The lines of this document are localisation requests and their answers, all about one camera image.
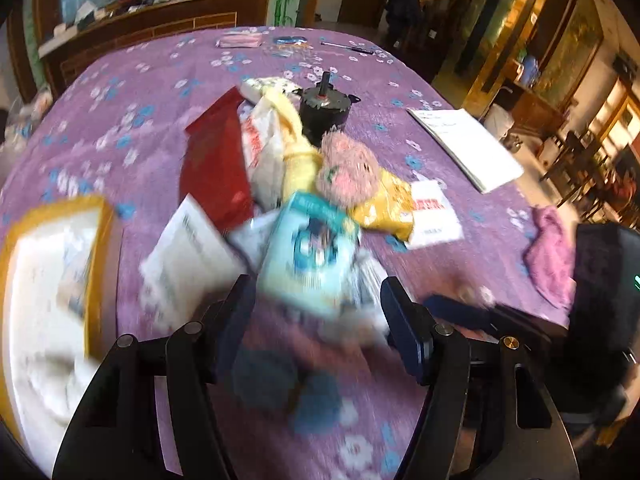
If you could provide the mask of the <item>purple floral tablecloth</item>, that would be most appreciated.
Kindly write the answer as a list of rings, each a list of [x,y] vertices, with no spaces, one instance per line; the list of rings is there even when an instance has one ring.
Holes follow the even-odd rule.
[[[536,291],[524,255],[536,235],[532,211],[515,185],[480,194],[407,112],[443,110],[446,100],[398,58],[334,47],[337,32],[307,32],[309,49],[273,53],[280,30],[262,30],[257,49],[224,50],[216,29],[145,42],[94,62],[55,102],[29,140],[1,194],[1,224],[34,207],[98,192],[115,207],[124,235],[117,328],[141,339],[162,336],[140,301],[140,263],[177,209],[186,126],[220,96],[252,77],[281,76],[307,87],[328,70],[334,86],[360,97],[346,131],[405,181],[437,181],[462,224],[463,238],[403,250],[380,233],[362,244],[416,299],[457,296],[469,287],[500,304],[564,325],[567,314]],[[234,469],[242,479],[389,479],[405,453],[425,393],[389,348],[330,357],[340,385],[338,423],[296,434],[285,417],[250,410],[225,388],[212,400]]]

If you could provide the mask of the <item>yellow rimmed storage box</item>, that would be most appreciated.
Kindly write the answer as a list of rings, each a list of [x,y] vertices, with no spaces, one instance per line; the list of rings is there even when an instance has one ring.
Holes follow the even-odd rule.
[[[1,419],[50,476],[116,338],[122,226],[99,195],[38,206],[1,247]]]

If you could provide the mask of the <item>light blue tissue pack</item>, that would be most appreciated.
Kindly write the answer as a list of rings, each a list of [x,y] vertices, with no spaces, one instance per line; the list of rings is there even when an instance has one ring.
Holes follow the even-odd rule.
[[[323,198],[295,192],[269,237],[257,290],[317,318],[337,318],[360,226]]]

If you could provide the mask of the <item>blue knitted cloth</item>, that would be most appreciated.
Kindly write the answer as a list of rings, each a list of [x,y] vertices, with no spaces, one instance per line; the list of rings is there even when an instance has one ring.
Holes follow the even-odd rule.
[[[337,379],[299,365],[288,354],[242,347],[229,385],[246,408],[285,417],[296,434],[321,434],[340,419]]]

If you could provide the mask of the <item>dark red packet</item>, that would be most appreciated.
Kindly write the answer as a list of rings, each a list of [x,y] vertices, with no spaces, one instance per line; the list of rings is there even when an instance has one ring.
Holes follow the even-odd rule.
[[[233,87],[186,127],[179,196],[192,196],[221,233],[253,218],[238,117],[242,102]]]

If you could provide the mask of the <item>person in dark clothes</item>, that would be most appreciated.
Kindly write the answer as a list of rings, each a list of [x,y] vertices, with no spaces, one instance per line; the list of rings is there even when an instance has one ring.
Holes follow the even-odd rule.
[[[393,47],[422,15],[420,0],[386,0],[386,44]]]

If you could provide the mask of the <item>black pen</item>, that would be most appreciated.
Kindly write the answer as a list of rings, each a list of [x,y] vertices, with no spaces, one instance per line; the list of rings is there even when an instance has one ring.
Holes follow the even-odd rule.
[[[326,46],[326,47],[334,47],[337,49],[343,49],[343,50],[347,50],[350,52],[357,52],[359,54],[362,55],[374,55],[375,52],[371,49],[367,49],[366,47],[361,47],[358,46],[358,44],[336,44],[335,42],[329,42],[329,41],[320,41],[320,44],[322,44],[322,46]]]

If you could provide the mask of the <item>white packet red text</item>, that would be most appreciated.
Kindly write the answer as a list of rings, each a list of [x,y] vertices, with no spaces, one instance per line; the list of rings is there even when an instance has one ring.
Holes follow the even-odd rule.
[[[413,228],[409,250],[462,240],[463,230],[454,208],[434,180],[411,183]]]

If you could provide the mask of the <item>pink plush toy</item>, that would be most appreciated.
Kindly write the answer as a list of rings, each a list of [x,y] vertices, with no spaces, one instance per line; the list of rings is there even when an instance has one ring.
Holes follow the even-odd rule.
[[[375,154],[343,131],[327,132],[321,142],[317,191],[330,203],[352,208],[378,192],[381,168]]]

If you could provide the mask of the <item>white paper notebook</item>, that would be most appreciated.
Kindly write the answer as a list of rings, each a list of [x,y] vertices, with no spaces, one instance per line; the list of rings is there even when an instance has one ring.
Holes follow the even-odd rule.
[[[407,112],[458,165],[478,192],[488,194],[518,180],[524,169],[466,110]]]

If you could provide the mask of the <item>white labelled flat packet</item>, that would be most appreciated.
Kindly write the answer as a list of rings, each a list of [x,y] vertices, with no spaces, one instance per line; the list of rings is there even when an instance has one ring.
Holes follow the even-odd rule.
[[[188,195],[139,271],[143,310],[157,330],[171,332],[192,320],[205,298],[229,290],[245,264]]]

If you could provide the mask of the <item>black electric motor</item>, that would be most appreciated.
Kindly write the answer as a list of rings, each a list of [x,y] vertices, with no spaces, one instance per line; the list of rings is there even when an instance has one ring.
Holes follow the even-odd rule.
[[[327,132],[343,129],[352,104],[360,102],[359,96],[336,90],[330,78],[326,70],[314,87],[294,91],[300,97],[298,114],[303,135],[316,148],[320,148]]]

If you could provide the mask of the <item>blue item far table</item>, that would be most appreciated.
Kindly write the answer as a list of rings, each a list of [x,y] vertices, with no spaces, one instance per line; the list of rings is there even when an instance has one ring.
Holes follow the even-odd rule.
[[[274,37],[273,44],[282,48],[306,48],[309,46],[309,41],[304,36],[281,36]]]

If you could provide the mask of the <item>yellow snack bag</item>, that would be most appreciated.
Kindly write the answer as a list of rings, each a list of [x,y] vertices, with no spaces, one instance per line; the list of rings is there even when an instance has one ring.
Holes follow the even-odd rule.
[[[382,169],[375,196],[349,208],[347,213],[362,228],[386,232],[408,242],[414,226],[411,185]]]

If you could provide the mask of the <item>wooden sideboard cabinet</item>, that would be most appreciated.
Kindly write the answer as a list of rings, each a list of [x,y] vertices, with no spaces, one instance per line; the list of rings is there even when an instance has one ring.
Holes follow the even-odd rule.
[[[268,0],[178,0],[104,18],[40,56],[54,96],[107,53],[152,39],[231,26],[263,25]]]

